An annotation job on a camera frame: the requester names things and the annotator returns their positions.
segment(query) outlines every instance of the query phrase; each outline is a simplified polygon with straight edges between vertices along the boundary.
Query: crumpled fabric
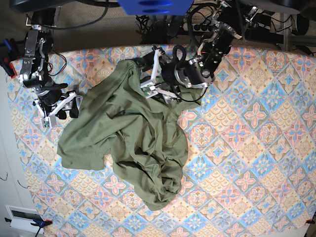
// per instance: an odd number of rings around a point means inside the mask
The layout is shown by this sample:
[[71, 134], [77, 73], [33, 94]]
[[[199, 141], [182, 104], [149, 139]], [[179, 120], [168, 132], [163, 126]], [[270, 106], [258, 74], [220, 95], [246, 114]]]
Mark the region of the crumpled fabric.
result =
[[[187, 100], [201, 93], [181, 89]], [[198, 102], [166, 105], [159, 99], [145, 99], [136, 64], [121, 61], [87, 92], [79, 118], [64, 129], [57, 151], [62, 166], [102, 170], [104, 155], [111, 153], [114, 173], [134, 185], [150, 210], [159, 210], [181, 190], [188, 157], [187, 139], [177, 119], [183, 110], [197, 106]]]

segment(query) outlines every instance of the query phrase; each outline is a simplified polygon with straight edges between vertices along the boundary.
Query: wall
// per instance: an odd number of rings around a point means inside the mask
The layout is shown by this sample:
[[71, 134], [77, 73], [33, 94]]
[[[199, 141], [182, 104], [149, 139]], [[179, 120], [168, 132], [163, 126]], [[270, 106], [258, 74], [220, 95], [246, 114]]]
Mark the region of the wall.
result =
[[5, 217], [10, 218], [5, 205], [31, 209], [35, 209], [35, 207], [30, 192], [22, 188], [17, 182], [19, 180], [22, 185], [27, 185], [13, 133], [7, 96], [6, 74], [1, 67], [0, 113], [0, 177], [5, 179], [6, 173], [8, 173], [7, 181], [0, 180], [0, 236], [34, 236], [34, 233], [12, 229], [9, 227], [10, 223], [4, 220]]

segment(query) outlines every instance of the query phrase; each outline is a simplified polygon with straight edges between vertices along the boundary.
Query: table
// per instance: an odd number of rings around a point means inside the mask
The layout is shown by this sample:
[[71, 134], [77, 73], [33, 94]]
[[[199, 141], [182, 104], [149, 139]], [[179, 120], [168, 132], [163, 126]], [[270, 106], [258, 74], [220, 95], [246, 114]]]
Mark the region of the table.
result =
[[[171, 53], [172, 46], [164, 45]], [[54, 77], [86, 93], [118, 61], [149, 46], [66, 52]], [[54, 72], [62, 67], [50, 57]], [[17, 71], [21, 60], [14, 62]], [[34, 94], [7, 79], [14, 134], [29, 191], [47, 236], [251, 237], [299, 228], [316, 211], [316, 61], [292, 53], [232, 48], [216, 81], [179, 125], [188, 138], [183, 188], [150, 211], [133, 187], [112, 171], [61, 166], [58, 139], [70, 119], [41, 129]]]

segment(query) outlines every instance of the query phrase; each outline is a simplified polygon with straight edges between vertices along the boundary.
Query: blue object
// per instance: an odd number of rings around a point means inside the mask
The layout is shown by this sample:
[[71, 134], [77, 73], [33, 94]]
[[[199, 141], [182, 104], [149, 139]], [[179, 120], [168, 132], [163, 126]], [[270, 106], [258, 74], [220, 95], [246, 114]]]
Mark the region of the blue object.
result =
[[118, 0], [127, 15], [184, 16], [194, 0]]
[[39, 228], [44, 228], [45, 226], [51, 225], [53, 222], [52, 221], [43, 221], [43, 220], [35, 220], [33, 219], [35, 224], [31, 223], [32, 226], [38, 226]]
[[3, 43], [5, 44], [5, 46], [9, 49], [9, 51], [13, 50], [13, 47], [11, 45], [11, 42], [8, 39], [4, 39]]

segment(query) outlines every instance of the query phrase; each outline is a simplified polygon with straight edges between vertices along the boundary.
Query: cable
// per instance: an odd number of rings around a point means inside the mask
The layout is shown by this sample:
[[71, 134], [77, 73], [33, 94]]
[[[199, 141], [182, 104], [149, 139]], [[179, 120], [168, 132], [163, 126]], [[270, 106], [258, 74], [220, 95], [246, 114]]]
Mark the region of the cable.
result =
[[53, 66], [53, 64], [51, 64], [50, 62], [46, 62], [46, 63], [47, 63], [47, 65], [50, 67], [50, 69], [48, 70], [48, 74], [50, 74], [51, 71], [53, 71], [54, 66]]
[[[178, 50], [182, 52], [182, 57], [180, 59], [177, 56]], [[173, 62], [176, 64], [176, 69], [179, 69], [182, 67], [183, 63], [186, 61], [187, 51], [183, 46], [176, 45], [173, 47], [172, 57], [173, 57]]]
[[285, 22], [287, 22], [291, 17], [292, 17], [292, 15], [290, 15], [285, 21], [280, 21], [280, 20], [277, 20], [277, 19], [275, 19], [275, 18], [273, 18], [273, 17], [271, 17], [271, 19], [273, 19], [273, 20], [275, 20], [275, 21], [278, 21], [278, 22], [280, 22], [280, 23], [285, 23]]
[[54, 50], [53, 50], [53, 52], [54, 52], [55, 54], [57, 54], [58, 56], [60, 56], [60, 57], [65, 61], [65, 63], [64, 63], [64, 65], [62, 66], [62, 68], [59, 70], [59, 72], [57, 72], [56, 74], [49, 74], [51, 77], [54, 77], [54, 76], [60, 74], [60, 73], [66, 68], [66, 66], [67, 66], [67, 59], [66, 59], [66, 57], [65, 57], [64, 55], [60, 54], [60, 53], [57, 53], [57, 52], [54, 51]]
[[107, 6], [104, 7], [104, 12], [102, 13], [102, 15], [98, 19], [96, 19], [94, 21], [91, 21], [91, 22], [88, 22], [88, 23], [85, 23], [85, 24], [82, 24], [82, 25], [78, 25], [78, 26], [71, 26], [71, 27], [64, 27], [64, 28], [63, 27], [53, 27], [53, 26], [46, 26], [46, 25], [37, 24], [36, 22], [32, 21], [31, 17], [28, 14], [26, 14], [26, 16], [27, 16], [28, 19], [30, 19], [31, 23], [33, 22], [33, 24], [35, 24], [35, 25], [40, 25], [40, 26], [43, 26], [43, 27], [47, 27], [47, 28], [52, 29], [52, 30], [63, 31], [63, 30], [78, 29], [78, 28], [90, 26], [90, 25], [92, 25], [94, 23], [97, 23], [98, 21], [101, 21], [105, 17], [105, 15], [108, 12], [108, 9], [109, 9], [109, 7], [107, 7]]
[[148, 26], [150, 18], [147, 15], [136, 15], [136, 21], [136, 24], [139, 27], [139, 31], [136, 32], [142, 36], [142, 41], [140, 44], [143, 44], [146, 41], [147, 34], [153, 29], [154, 26], [152, 24]]
[[287, 30], [287, 29], [289, 29], [289, 28], [291, 28], [291, 27], [292, 27], [292, 25], [290, 25], [290, 26], [288, 26], [288, 27], [285, 27], [284, 29], [277, 31], [277, 33], [282, 32], [282, 31], [285, 31], [285, 30]]
[[196, 99], [196, 100], [185, 100], [185, 99], [183, 99], [181, 96], [179, 96], [178, 98], [181, 99], [181, 100], [183, 100], [183, 101], [185, 101], [185, 102], [189, 102], [189, 103], [191, 103], [191, 102], [197, 102], [197, 101], [199, 101], [200, 99], [203, 98], [203, 96], [206, 94], [206, 91], [207, 91], [207, 87], [205, 88], [205, 91], [203, 92], [203, 94], [202, 94], [198, 99]]
[[106, 2], [106, 1], [95, 1], [95, 0], [77, 0], [78, 2], [91, 5], [91, 6], [102, 6], [102, 7], [120, 7], [118, 2]]
[[40, 230], [41, 230], [41, 227], [39, 227], [39, 230], [36, 232], [35, 237], [38, 237]]
[[200, 11], [202, 8], [205, 8], [205, 7], [217, 7], [217, 5], [214, 3], [202, 3], [202, 4], [198, 5], [196, 8], [194, 8], [189, 13], [189, 16], [187, 19], [189, 36], [190, 36], [192, 43], [195, 47], [199, 47], [200, 44], [193, 33], [192, 17], [195, 13], [197, 13], [198, 11]]
[[3, 181], [7, 181], [8, 180], [8, 172], [6, 173], [6, 178], [5, 179], [2, 179], [2, 178], [0, 178], [1, 180], [3, 180]]
[[199, 12], [199, 11], [197, 12], [198, 14], [200, 14], [200, 15], [204, 18], [204, 21], [199, 24], [200, 27], [202, 27], [206, 21], [209, 21], [209, 23], [207, 24], [207, 27], [209, 27], [210, 24], [212, 24], [212, 20], [210, 20], [209, 18], [210, 18], [211, 16], [213, 16], [214, 10], [213, 10], [213, 8], [210, 7], [210, 6], [209, 6], [209, 8], [210, 8], [210, 14], [209, 14], [209, 16], [207, 16], [207, 17], [204, 16], [203, 13], [201, 13], [201, 12]]
[[20, 184], [19, 180], [18, 180], [18, 183], [19, 183], [19, 185], [20, 185], [22, 188], [24, 188], [24, 189], [28, 189], [28, 188], [31, 187], [31, 186], [24, 187], [22, 184]]

